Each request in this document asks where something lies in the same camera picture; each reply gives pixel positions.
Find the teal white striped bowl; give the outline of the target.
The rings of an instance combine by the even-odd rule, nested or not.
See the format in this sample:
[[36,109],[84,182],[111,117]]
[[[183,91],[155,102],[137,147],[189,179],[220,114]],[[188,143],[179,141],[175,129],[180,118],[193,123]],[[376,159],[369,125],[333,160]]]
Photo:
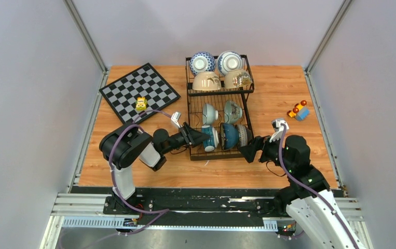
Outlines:
[[201,127],[201,132],[210,136],[209,139],[203,141],[203,147],[205,152],[212,152],[219,146],[219,134],[215,127],[210,125],[204,125]]

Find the dark blue glazed bowl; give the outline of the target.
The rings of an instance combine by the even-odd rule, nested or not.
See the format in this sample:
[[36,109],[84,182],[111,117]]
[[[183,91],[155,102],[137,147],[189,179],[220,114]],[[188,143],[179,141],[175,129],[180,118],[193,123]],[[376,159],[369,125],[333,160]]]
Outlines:
[[239,133],[233,124],[221,123],[220,136],[222,150],[234,148],[239,142]]

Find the black wire dish rack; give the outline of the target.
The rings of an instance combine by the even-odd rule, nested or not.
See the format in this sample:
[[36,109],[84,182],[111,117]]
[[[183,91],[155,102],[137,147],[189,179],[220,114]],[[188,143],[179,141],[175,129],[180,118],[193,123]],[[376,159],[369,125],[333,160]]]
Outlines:
[[[248,110],[247,101],[249,95],[254,92],[255,84],[250,84],[242,88],[236,89],[225,89],[222,88],[218,91],[198,91],[192,89],[192,84],[195,76],[192,74],[191,67],[189,65],[191,57],[186,57],[186,93],[187,93],[187,110],[188,110],[188,123],[196,129],[201,130],[202,123],[202,109],[205,104],[211,104],[216,111],[219,113],[218,120],[213,123],[213,127],[219,131],[220,124],[224,122],[224,107],[226,101],[235,102],[242,109],[242,117],[236,122],[236,124],[244,125],[249,130],[252,129],[250,114]],[[218,146],[213,151],[206,152],[204,146],[201,144],[195,148],[189,149],[190,160],[192,161],[203,161],[203,160],[219,160],[219,159],[231,159],[231,158],[242,158],[243,155],[237,149],[237,146],[229,150],[221,149]]]

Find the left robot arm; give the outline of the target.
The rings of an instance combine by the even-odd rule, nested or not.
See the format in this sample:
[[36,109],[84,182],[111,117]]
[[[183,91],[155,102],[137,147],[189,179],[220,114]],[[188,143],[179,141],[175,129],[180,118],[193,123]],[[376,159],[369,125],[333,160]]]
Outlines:
[[194,148],[209,138],[210,135],[193,129],[186,122],[173,135],[165,129],[157,129],[150,135],[130,122],[106,135],[99,150],[110,164],[113,192],[119,196],[117,208],[124,214],[136,209],[137,201],[132,197],[135,194],[132,165],[137,159],[158,171],[167,162],[165,154],[182,147]]

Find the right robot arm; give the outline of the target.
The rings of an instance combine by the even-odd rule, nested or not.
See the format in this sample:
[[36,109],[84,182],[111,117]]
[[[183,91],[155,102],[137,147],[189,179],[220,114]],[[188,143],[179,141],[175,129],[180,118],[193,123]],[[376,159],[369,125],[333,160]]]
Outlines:
[[310,148],[302,136],[241,139],[238,149],[247,162],[260,150],[260,162],[282,167],[290,184],[274,197],[275,212],[293,218],[317,248],[366,247],[344,218],[324,176],[310,163]]

